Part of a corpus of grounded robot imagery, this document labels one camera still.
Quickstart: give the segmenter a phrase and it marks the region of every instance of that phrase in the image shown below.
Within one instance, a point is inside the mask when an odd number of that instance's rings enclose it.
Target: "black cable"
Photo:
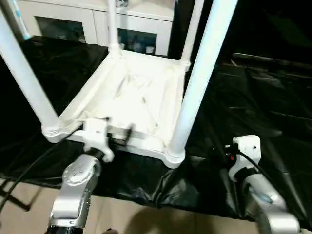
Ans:
[[[268,179],[268,181],[272,184],[272,180],[270,178],[270,176],[265,172],[265,170],[259,166],[258,164],[256,164],[250,157],[248,157],[247,155],[245,155],[243,152],[241,152],[240,150],[237,150],[237,154],[238,155],[242,155],[245,159],[247,159],[254,167],[256,167],[258,169],[258,171],[266,178]]]
[[[11,195],[12,191],[15,189],[15,187],[17,186],[17,184],[20,182],[20,180],[27,174],[27,172],[30,171],[30,169],[33,168],[33,166],[35,166],[38,162],[40,162],[45,156],[47,156],[50,152],[52,152],[53,150],[55,150],[59,145],[61,145],[66,139],[68,139],[72,134],[75,133],[75,131],[77,131],[79,128],[77,128],[76,130],[74,130],[72,133],[68,134],[66,137],[64,137],[62,140],[60,140],[58,143],[54,144],[50,149],[48,149],[46,152],[44,152],[40,157],[38,157],[31,165],[29,165],[29,167],[22,173],[20,174],[20,176],[15,180],[15,182],[12,184],[12,186],[10,187],[9,191],[6,192],[6,196],[3,198],[1,204],[0,204],[0,213],[4,208],[4,205],[6,203],[6,201],[8,200],[9,196]]]

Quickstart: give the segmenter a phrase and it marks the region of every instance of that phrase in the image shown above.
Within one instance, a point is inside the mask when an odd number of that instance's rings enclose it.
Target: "glass cabinet door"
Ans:
[[[98,43],[92,10],[23,0],[18,5],[32,36]]]
[[[144,54],[155,54],[157,34],[118,29],[118,42],[122,49]]]
[[[39,16],[36,20],[44,37],[86,42],[81,22]]]

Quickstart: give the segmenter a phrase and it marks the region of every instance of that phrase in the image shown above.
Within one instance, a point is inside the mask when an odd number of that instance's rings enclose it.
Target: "black plastic sheet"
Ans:
[[[105,47],[35,37],[22,45],[60,114],[107,55]],[[5,64],[1,92],[0,176],[16,178],[52,144]],[[207,88],[186,147],[172,170],[160,160],[125,152],[106,164],[94,194],[148,206],[252,220],[239,184],[228,177],[224,145],[232,138],[261,138],[260,165],[273,178],[302,227],[312,227],[312,79],[220,65]],[[26,182],[59,188],[61,175],[82,153],[67,141],[39,163]]]

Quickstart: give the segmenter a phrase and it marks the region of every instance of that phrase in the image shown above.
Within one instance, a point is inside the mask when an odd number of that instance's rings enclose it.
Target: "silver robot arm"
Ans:
[[[233,139],[238,150],[249,156],[256,164],[261,159],[260,138],[255,135],[240,136]],[[300,225],[291,214],[284,198],[257,168],[242,155],[236,154],[235,164],[229,170],[231,180],[243,181],[252,198],[254,206],[249,207],[257,221],[261,234],[298,234]]]
[[[63,172],[62,187],[53,204],[47,234],[83,232],[102,164],[114,159],[108,145],[108,121],[86,119],[82,135],[85,153]]]

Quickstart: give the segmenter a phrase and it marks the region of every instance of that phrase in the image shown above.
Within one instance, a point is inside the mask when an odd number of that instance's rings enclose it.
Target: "tiled floor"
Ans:
[[[30,203],[22,209],[7,202],[0,215],[0,234],[43,234],[58,190],[19,184],[13,195]],[[248,221],[196,214],[171,208],[149,208],[133,202],[93,196],[84,234],[101,234],[108,228],[122,234],[258,234]]]

